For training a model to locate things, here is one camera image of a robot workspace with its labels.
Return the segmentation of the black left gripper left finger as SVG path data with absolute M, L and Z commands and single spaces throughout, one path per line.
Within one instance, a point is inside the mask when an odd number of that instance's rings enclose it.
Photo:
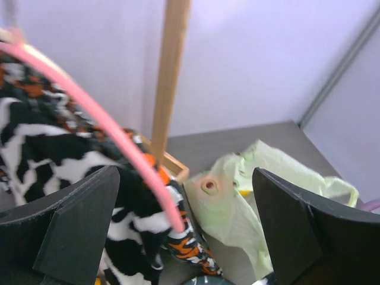
M 1 284 L 94 284 L 118 189 L 107 166 L 1 212 Z

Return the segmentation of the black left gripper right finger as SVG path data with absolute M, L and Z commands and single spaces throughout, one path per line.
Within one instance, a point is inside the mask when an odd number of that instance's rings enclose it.
M 252 185 L 277 284 L 379 284 L 379 214 L 262 168 Z

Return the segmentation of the yellow fake mango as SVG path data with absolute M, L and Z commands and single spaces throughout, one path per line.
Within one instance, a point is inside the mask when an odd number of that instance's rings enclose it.
M 240 193 L 242 196 L 246 196 L 246 195 L 249 195 L 251 192 L 250 192 L 250 191 L 247 191 L 247 190 L 241 190 L 241 191 L 239 191 L 239 193 Z

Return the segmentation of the light green plastic bag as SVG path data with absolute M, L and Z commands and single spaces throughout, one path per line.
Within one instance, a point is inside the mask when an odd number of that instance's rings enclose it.
M 345 203 L 355 207 L 358 190 L 336 176 L 322 176 L 285 152 L 261 140 L 241 153 L 218 158 L 211 169 L 184 183 L 191 210 L 206 234 L 226 246 L 243 249 L 255 276 L 261 279 L 273 271 L 252 186 L 252 174 L 260 167 L 325 198 L 349 196 Z M 242 196 L 239 191 L 251 193 Z

